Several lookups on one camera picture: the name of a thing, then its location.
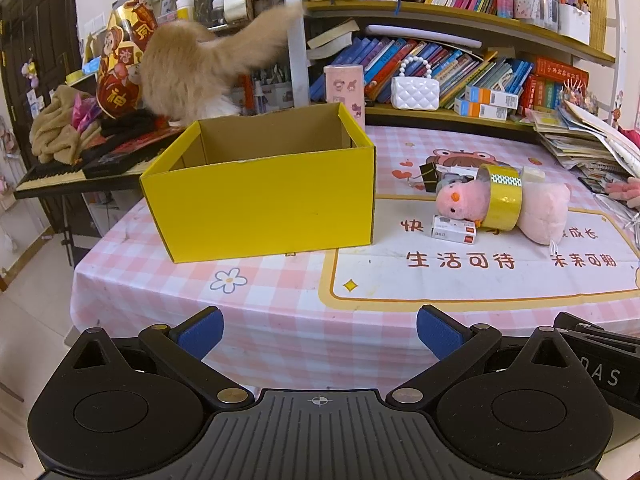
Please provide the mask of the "white staples box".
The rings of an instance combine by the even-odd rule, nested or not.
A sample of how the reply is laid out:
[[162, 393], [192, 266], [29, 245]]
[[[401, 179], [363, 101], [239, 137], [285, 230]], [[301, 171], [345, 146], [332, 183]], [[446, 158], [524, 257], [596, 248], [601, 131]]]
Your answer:
[[472, 221], [450, 219], [440, 214], [433, 217], [431, 237], [436, 240], [473, 245], [476, 234], [476, 225]]

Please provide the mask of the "pink plush pig toy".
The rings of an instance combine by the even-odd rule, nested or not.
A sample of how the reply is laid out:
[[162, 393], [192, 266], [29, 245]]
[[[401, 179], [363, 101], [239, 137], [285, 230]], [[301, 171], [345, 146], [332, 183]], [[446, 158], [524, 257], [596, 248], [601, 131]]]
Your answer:
[[562, 240], [570, 204], [564, 183], [525, 182], [518, 228], [538, 245], [557, 245]]

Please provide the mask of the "gold tape roll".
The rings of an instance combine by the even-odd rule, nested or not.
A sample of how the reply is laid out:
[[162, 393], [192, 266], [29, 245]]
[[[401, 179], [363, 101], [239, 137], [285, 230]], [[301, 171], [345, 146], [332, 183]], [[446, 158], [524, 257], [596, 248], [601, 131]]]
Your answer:
[[483, 228], [512, 231], [518, 223], [523, 200], [523, 181], [518, 170], [508, 166], [482, 165], [477, 180], [488, 185], [489, 198]]

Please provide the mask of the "black binder clip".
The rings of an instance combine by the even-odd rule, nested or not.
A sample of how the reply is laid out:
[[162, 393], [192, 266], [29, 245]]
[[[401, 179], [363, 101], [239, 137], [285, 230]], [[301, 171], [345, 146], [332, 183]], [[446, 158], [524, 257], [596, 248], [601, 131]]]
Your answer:
[[434, 162], [426, 162], [420, 166], [420, 179], [427, 193], [436, 193], [440, 180], [437, 165]]

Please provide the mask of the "pink plush chick toy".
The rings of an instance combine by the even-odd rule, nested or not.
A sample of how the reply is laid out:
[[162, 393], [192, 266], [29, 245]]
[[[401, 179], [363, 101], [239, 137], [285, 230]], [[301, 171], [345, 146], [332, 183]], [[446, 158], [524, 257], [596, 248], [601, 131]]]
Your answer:
[[482, 222], [488, 213], [490, 185], [485, 181], [454, 182], [437, 193], [438, 213], [454, 220]]

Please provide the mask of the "pink checkered table mat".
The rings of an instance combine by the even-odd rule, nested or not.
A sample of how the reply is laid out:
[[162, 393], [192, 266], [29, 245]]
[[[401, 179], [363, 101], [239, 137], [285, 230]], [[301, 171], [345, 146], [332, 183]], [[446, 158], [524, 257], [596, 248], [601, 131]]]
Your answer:
[[[224, 338], [207, 363], [236, 382], [294, 389], [377, 388], [434, 358], [416, 312], [434, 304], [465, 325], [528, 335], [562, 311], [612, 332], [639, 330], [639, 252], [623, 221], [538, 145], [433, 130], [372, 127], [378, 149], [374, 241], [366, 247], [175, 264], [145, 204], [77, 267], [70, 316], [128, 337], [215, 306]], [[557, 250], [518, 231], [471, 245], [432, 237], [433, 202], [418, 167], [471, 156], [537, 168], [572, 194]]]

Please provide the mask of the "pink fluffy glove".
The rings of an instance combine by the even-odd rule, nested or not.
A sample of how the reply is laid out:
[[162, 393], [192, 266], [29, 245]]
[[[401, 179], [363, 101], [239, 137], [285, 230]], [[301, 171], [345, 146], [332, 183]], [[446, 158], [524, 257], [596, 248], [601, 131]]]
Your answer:
[[612, 200], [626, 204], [628, 208], [640, 209], [640, 180], [629, 177], [626, 182], [611, 182], [605, 185], [605, 192]]

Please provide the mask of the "grey elephant toy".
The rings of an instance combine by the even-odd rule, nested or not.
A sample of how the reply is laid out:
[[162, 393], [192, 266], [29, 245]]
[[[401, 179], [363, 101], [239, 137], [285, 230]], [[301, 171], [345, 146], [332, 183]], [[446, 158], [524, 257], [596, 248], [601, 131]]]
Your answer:
[[468, 174], [456, 174], [455, 172], [440, 172], [438, 174], [438, 181], [436, 184], [435, 193], [439, 193], [442, 188], [446, 188], [449, 185], [455, 183], [466, 183], [474, 179], [474, 176]]

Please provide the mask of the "black keyboard piano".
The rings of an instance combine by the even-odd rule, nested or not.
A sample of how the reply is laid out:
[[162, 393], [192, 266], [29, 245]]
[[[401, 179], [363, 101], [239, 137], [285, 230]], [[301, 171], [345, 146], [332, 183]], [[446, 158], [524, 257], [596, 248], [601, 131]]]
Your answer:
[[51, 162], [32, 168], [17, 185], [14, 195], [24, 200], [135, 188], [145, 170], [182, 132], [183, 128], [169, 127], [142, 134], [78, 167]]

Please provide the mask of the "stack of papers and magazines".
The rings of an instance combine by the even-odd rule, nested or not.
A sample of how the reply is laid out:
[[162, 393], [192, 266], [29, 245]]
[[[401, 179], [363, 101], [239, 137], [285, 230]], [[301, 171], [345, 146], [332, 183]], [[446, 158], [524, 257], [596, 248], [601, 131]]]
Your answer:
[[557, 110], [526, 110], [540, 143], [565, 168], [639, 177], [639, 148], [588, 110], [565, 101]]

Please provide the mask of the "yellow cardboard box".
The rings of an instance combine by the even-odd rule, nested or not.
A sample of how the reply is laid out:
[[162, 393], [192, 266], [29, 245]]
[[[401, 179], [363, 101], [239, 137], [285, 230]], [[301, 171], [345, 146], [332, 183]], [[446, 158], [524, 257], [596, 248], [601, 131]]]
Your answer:
[[175, 263], [373, 237], [375, 146], [338, 103], [194, 122], [140, 182]]

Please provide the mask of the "orange blue white box lower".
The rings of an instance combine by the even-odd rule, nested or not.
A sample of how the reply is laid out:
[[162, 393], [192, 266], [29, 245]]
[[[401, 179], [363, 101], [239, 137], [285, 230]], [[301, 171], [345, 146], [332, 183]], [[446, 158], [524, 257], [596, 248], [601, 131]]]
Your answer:
[[467, 100], [455, 99], [454, 111], [463, 117], [484, 118], [505, 122], [508, 118], [508, 109], [482, 103], [474, 103]]

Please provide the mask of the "orange blue white box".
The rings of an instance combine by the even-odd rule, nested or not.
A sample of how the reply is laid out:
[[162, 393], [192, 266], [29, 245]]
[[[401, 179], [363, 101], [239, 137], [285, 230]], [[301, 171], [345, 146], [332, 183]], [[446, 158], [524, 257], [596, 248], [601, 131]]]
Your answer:
[[505, 122], [508, 118], [508, 109], [482, 103], [474, 103], [467, 100], [455, 99], [454, 111], [463, 117], [484, 118]]
[[508, 110], [516, 110], [520, 100], [517, 94], [475, 86], [465, 87], [464, 98], [472, 103], [503, 107]]

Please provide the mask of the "beige crumpled cloth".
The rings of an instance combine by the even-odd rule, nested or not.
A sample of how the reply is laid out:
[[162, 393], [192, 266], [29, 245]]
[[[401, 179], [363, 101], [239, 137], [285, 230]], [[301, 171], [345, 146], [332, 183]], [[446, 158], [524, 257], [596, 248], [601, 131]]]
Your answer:
[[94, 96], [60, 84], [51, 103], [32, 122], [32, 154], [42, 164], [75, 165], [83, 151], [99, 143], [101, 114]]

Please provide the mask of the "orange blue white box upper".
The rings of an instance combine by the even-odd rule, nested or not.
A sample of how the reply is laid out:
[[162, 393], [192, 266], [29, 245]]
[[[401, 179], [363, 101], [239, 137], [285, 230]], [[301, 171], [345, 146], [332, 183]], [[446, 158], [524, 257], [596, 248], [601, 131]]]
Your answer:
[[472, 103], [503, 107], [508, 110], [516, 110], [520, 100], [517, 94], [475, 86], [465, 87], [464, 98]]

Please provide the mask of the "red gold monkey decoration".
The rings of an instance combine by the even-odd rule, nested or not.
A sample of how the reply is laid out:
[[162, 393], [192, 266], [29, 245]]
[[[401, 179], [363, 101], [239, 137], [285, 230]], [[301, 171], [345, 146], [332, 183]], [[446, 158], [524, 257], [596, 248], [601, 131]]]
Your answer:
[[140, 63], [157, 29], [152, 0], [118, 0], [106, 26], [96, 100], [105, 114], [119, 118], [139, 107]]

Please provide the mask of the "white quilted pearl handbag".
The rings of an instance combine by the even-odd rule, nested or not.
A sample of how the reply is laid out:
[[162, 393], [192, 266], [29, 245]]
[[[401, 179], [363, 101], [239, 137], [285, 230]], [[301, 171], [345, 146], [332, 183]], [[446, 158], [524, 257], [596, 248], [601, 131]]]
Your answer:
[[[420, 62], [425, 76], [407, 76], [406, 68], [412, 62]], [[439, 81], [432, 77], [431, 64], [425, 58], [410, 55], [401, 64], [399, 73], [390, 85], [390, 104], [396, 110], [438, 110]]]

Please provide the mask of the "orange and white cat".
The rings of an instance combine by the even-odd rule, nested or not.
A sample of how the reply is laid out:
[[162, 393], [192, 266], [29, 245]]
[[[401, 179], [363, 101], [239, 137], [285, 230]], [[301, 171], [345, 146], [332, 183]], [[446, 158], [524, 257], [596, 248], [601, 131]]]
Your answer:
[[299, 2], [278, 4], [228, 36], [194, 21], [163, 24], [140, 62], [144, 106], [183, 126], [239, 115], [233, 85], [239, 76], [274, 64], [288, 43], [288, 30], [303, 16]]

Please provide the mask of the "pink cylindrical pen holder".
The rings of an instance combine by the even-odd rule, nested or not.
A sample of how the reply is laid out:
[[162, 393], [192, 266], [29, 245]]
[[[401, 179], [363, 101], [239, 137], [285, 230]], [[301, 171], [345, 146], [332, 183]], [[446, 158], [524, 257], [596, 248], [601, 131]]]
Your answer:
[[326, 102], [342, 103], [361, 129], [366, 128], [364, 109], [364, 73], [357, 65], [329, 65], [323, 70], [326, 76]]

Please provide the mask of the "red dictionary book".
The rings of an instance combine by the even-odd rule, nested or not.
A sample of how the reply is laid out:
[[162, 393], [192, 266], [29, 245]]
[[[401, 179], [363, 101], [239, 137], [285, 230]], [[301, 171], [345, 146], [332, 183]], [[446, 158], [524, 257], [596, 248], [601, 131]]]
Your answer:
[[542, 56], [535, 58], [533, 73], [538, 77], [560, 84], [571, 81], [587, 87], [589, 82], [589, 74], [585, 70]]

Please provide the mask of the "wooden bookshelf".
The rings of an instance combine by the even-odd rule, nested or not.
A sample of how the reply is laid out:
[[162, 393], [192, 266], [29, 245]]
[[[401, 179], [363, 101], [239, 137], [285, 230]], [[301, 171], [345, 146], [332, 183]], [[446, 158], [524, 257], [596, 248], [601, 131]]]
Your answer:
[[[506, 52], [543, 55], [570, 63], [579, 60], [610, 68], [614, 75], [614, 90], [623, 84], [624, 72], [620, 69], [626, 56], [601, 52], [581, 42], [561, 36], [549, 29], [507, 20], [486, 13], [446, 6], [388, 0], [286, 0], [301, 2], [306, 6], [307, 18], [318, 20], [356, 20], [360, 25], [384, 24], [405, 28], [438, 32], [440, 42], [454, 44], [469, 50], [490, 53]], [[372, 105], [367, 108], [366, 123], [369, 126], [424, 128], [463, 133], [473, 133], [491, 138], [535, 143], [537, 135], [529, 124], [496, 122], [484, 118], [467, 118], [451, 110], [418, 112], [395, 110], [389, 105]]]

